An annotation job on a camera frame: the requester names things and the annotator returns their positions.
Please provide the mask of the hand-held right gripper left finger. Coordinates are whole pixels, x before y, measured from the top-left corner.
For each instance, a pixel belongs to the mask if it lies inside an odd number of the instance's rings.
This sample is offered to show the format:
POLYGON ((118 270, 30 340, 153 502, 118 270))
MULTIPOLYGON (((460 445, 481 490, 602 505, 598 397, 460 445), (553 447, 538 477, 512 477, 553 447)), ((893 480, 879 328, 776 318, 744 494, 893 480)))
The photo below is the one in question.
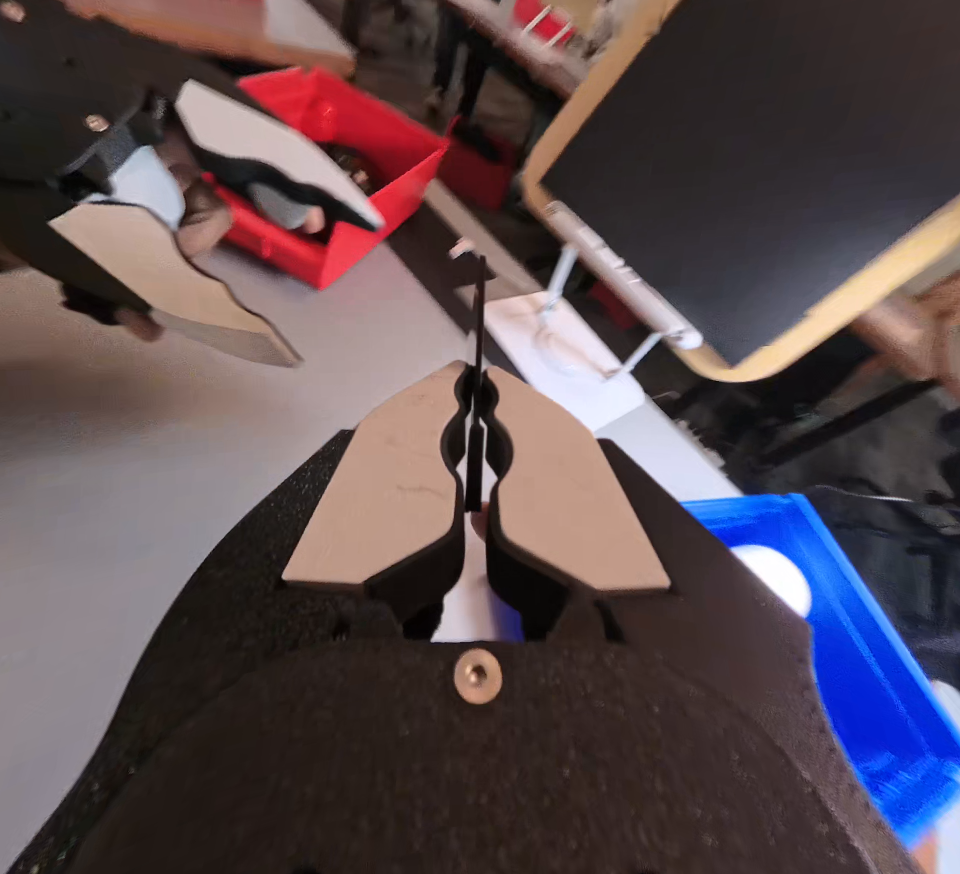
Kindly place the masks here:
POLYGON ((472 374, 452 361, 357 424, 282 570, 285 584, 384 604, 402 624, 443 603, 465 561, 458 467, 472 374))

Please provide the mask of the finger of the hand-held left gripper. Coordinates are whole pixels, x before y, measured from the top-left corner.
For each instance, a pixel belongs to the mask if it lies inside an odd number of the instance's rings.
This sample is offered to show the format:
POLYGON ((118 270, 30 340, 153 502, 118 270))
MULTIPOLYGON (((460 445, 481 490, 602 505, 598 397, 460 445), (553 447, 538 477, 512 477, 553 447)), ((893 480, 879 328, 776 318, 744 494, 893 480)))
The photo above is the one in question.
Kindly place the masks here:
POLYGON ((322 223, 383 228, 380 211, 335 160, 269 113, 193 79, 174 110, 197 163, 276 226, 301 229, 318 209, 322 223))
POLYGON ((270 322, 184 255, 174 232, 149 209, 83 203, 50 225, 144 302, 159 326, 251 363, 284 368, 302 363, 270 322))

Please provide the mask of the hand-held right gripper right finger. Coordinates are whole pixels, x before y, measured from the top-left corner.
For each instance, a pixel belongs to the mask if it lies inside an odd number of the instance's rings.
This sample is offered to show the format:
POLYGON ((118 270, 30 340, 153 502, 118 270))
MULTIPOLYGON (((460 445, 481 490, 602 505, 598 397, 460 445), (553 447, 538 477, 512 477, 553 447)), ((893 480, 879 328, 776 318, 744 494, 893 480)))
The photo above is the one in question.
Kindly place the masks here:
POLYGON ((498 367, 484 376, 486 574, 524 624, 571 599, 666 592, 671 581, 599 441, 558 402, 498 367))

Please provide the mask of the red plastic parts bin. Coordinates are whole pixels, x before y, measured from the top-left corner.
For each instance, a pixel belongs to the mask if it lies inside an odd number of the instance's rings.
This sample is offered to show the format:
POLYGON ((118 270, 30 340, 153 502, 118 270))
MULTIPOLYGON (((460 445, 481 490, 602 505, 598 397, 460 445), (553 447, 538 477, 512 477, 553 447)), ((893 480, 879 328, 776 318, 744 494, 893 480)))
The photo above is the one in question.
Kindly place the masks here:
POLYGON ((289 67, 241 77, 238 84, 285 124, 323 147, 357 151, 380 183, 371 202, 385 221, 378 232, 336 223, 317 242, 285 231, 226 189, 232 227, 222 244, 322 291, 333 285, 421 208, 449 143, 322 68, 289 67))

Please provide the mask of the black zip tie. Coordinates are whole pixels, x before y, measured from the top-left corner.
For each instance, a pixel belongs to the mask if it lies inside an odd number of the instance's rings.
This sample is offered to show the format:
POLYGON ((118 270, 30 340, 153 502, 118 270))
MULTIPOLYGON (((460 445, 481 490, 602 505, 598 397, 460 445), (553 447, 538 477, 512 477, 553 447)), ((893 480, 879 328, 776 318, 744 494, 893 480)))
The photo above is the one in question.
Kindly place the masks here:
POLYGON ((483 373, 485 350, 487 258, 477 256, 473 301, 474 364, 471 371, 470 421, 466 443, 464 507, 470 513, 482 510, 483 467, 486 433, 482 419, 483 373))

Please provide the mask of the blue plastic parts bin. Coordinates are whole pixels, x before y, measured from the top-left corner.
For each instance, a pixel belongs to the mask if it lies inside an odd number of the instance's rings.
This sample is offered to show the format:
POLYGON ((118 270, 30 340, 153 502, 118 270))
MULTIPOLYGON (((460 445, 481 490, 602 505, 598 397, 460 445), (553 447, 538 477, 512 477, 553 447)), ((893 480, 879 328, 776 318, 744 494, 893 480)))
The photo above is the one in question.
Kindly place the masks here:
POLYGON ((681 505, 728 548, 768 548, 803 575, 831 726, 875 807, 917 845, 958 802, 958 727, 834 535, 797 494, 681 505))

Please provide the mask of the person's left hand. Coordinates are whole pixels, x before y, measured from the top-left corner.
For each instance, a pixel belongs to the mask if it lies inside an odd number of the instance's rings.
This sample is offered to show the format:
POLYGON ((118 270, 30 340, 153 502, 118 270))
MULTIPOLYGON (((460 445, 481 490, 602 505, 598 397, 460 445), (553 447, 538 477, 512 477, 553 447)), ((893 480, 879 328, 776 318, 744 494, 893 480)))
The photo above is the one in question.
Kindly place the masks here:
MULTIPOLYGON (((208 252, 232 226, 232 215, 227 204, 204 179, 186 134, 180 127, 168 127, 162 144, 155 150, 167 170, 174 176, 184 197, 185 212, 176 234, 180 249, 188 258, 208 252)), ((306 235, 315 235, 324 229, 325 224, 326 218, 322 209, 309 207, 305 209, 304 221, 299 231, 306 235)), ((138 340, 155 342, 164 333, 164 328, 150 316, 132 309, 118 308, 115 320, 138 340)))

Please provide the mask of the wooden table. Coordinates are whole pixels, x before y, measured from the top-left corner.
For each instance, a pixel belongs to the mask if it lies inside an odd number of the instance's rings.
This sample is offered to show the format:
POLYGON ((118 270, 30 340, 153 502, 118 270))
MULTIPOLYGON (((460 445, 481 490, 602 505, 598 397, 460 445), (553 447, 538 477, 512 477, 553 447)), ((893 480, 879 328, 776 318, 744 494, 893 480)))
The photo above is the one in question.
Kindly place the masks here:
POLYGON ((185 50, 350 79, 356 51, 307 0, 60 0, 74 13, 185 50))

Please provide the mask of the red fabric bag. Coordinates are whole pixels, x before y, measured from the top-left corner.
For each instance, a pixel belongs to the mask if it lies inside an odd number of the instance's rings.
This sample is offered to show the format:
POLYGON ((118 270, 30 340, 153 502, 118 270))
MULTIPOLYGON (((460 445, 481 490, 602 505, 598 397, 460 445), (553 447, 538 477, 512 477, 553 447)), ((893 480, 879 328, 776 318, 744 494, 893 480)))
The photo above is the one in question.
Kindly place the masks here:
POLYGON ((446 130, 448 146, 438 181, 467 206, 487 212, 503 209, 519 166, 520 148, 479 125, 462 126, 454 115, 446 130))
POLYGON ((587 295, 603 309, 608 320, 620 331, 649 331, 645 322, 602 281, 595 280, 587 295))

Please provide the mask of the white roll with blue core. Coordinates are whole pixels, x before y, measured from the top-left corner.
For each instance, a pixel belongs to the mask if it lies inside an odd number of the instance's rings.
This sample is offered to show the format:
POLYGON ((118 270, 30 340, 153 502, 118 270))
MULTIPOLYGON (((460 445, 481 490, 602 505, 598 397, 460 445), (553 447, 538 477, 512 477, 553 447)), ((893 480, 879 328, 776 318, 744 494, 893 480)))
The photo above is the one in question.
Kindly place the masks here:
POLYGON ((795 614, 803 619, 810 616, 810 582, 786 555, 763 544, 738 544, 730 551, 795 614))

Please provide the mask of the wooden desk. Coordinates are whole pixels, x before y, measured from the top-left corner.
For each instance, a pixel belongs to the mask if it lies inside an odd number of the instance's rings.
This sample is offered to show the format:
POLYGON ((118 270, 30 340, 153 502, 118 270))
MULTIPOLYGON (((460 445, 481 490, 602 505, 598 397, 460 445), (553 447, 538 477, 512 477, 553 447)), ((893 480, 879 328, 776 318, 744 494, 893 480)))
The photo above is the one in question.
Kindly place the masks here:
POLYGON ((514 2, 438 0, 466 26, 473 53, 496 70, 551 121, 586 75, 576 35, 564 47, 548 47, 522 34, 512 20, 514 2))

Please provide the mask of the small red bin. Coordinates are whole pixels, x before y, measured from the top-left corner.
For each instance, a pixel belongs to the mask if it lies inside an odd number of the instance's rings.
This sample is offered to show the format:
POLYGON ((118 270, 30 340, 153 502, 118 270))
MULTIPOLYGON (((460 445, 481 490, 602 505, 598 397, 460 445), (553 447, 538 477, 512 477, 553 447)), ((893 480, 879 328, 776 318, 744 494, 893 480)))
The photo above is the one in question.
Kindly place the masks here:
POLYGON ((548 48, 563 48, 577 34, 570 14, 544 0, 514 0, 511 19, 522 34, 548 48))

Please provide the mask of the wooden workbench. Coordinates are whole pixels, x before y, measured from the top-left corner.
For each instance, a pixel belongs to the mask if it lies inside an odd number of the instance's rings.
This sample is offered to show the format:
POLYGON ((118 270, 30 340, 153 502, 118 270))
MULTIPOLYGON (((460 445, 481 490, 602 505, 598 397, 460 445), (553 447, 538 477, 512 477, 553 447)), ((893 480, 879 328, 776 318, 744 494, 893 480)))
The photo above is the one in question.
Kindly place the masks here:
POLYGON ((959 400, 959 274, 916 296, 894 293, 850 324, 884 364, 959 400))

